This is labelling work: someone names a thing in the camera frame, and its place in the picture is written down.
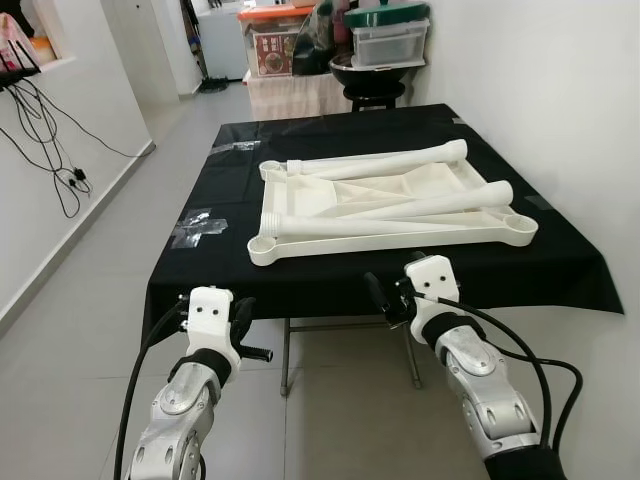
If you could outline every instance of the stool seat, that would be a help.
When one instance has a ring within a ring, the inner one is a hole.
[[[371,86],[352,85],[345,87],[342,93],[353,102],[351,111],[357,112],[364,107],[396,108],[396,98],[401,97],[404,91],[403,83],[394,82]]]

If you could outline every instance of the black pot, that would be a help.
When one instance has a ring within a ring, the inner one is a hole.
[[[341,53],[329,62],[331,73],[345,87],[384,88],[387,85],[398,83],[409,71],[409,67],[354,70],[351,65],[352,55],[352,52]]]

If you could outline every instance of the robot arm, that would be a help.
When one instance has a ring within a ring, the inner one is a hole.
[[[240,345],[249,331],[254,299],[238,302],[230,322],[232,301],[229,290],[191,291],[182,325],[189,337],[187,356],[152,402],[151,423],[140,437],[126,478],[195,480],[200,446],[213,425],[222,387],[236,378],[241,358],[271,361],[271,351]]]
[[[566,480],[558,455],[540,447],[538,424],[526,400],[509,383],[500,352],[485,341],[480,325],[438,299],[458,302],[449,260],[420,258],[396,283],[405,311],[394,314],[375,277],[366,278],[374,301],[392,325],[409,321],[447,369],[449,386],[462,404],[469,431],[492,480]]]

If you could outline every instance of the black tablecloth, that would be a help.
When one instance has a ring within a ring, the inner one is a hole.
[[[224,125],[181,215],[211,208],[228,228],[205,235],[195,248],[172,249],[171,239],[149,280],[143,334],[176,301],[201,285],[256,297],[256,318],[375,313],[362,281],[372,271],[391,288],[412,250],[385,250],[285,258],[268,267],[251,263],[247,242],[256,235],[265,160],[314,159],[414,150],[465,139],[469,162],[487,181],[508,180],[513,208],[534,218],[540,230],[523,248],[501,243],[429,247],[449,257],[462,284],[462,299],[478,308],[564,305],[622,313],[607,265],[562,215],[446,105],[368,111],[294,120]]]

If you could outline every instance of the bag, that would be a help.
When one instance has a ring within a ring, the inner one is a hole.
[[[22,49],[27,52],[31,60],[25,55]],[[35,68],[38,66],[38,56],[33,45],[31,45],[31,41],[24,34],[18,22],[7,13],[0,13],[0,56],[2,56],[2,60],[0,60],[0,73],[6,72],[7,67],[9,71],[22,70],[23,67],[20,66],[20,62],[22,62],[24,68]]]

